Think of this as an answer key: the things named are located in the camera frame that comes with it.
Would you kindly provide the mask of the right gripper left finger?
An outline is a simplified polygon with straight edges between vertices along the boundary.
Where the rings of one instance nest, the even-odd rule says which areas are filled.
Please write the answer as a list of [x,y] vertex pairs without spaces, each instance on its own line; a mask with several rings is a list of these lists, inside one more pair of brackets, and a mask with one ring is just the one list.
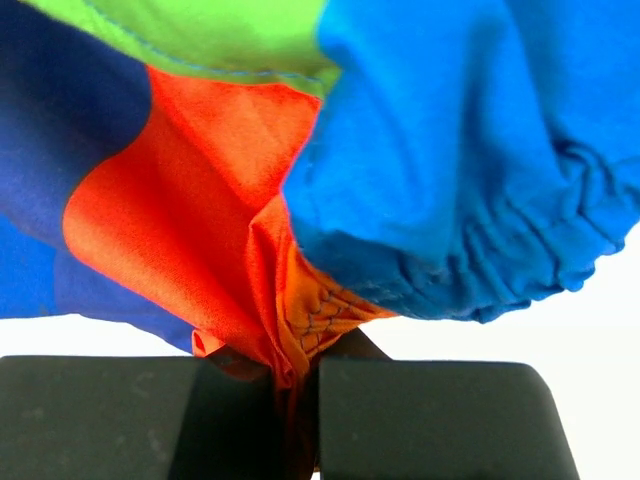
[[1,361],[4,480],[279,475],[270,371],[229,350]]

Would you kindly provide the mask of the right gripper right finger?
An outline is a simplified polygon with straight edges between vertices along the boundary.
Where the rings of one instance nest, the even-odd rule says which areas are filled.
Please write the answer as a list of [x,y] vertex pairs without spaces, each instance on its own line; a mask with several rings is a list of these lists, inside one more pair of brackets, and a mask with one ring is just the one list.
[[361,331],[318,365],[324,479],[576,479],[554,397],[530,365],[392,360]]

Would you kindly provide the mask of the rainbow striped shorts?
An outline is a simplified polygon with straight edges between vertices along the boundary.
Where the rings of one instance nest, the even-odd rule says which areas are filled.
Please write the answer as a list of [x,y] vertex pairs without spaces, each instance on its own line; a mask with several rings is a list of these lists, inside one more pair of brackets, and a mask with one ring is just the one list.
[[1,314],[269,366],[576,291],[639,221],[635,1],[5,1]]

